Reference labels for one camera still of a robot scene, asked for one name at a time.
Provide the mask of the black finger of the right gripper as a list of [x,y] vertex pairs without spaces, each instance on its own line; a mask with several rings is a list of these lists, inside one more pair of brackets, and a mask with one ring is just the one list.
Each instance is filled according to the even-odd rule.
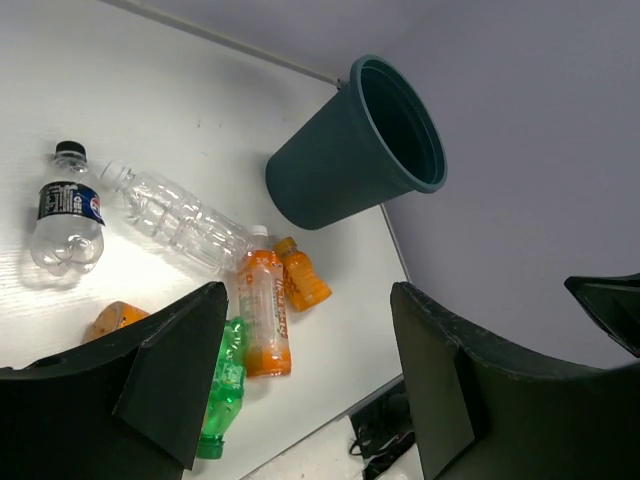
[[564,286],[601,330],[634,357],[639,356],[639,274],[571,276]]

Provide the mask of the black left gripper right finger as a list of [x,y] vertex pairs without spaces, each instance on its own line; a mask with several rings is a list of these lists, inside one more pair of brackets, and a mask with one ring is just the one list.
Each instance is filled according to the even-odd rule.
[[390,303],[427,479],[635,479],[639,366],[549,357],[407,282]]

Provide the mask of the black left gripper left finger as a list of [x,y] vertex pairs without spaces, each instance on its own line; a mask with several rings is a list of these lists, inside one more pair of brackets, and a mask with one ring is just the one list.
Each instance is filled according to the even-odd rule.
[[228,308],[220,282],[1,371],[5,479],[179,479],[195,461]]

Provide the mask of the tall orange bottle white cap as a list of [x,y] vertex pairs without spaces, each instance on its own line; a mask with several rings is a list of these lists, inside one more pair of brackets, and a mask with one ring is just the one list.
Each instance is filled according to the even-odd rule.
[[240,316],[248,326],[245,366],[250,378],[291,373],[283,273],[267,228],[253,226],[237,277]]

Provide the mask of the clear Pepsi bottle black cap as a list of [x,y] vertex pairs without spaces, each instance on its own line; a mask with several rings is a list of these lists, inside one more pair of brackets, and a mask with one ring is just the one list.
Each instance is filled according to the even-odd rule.
[[38,192],[30,254],[54,276],[89,273],[104,252],[99,180],[85,147],[59,142]]

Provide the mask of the clear Pocari bottle white cap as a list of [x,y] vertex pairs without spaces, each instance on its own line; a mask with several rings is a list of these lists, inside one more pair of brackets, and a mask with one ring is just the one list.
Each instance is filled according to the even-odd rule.
[[246,228],[160,174],[110,162],[99,180],[129,225],[201,267],[234,271],[250,250]]

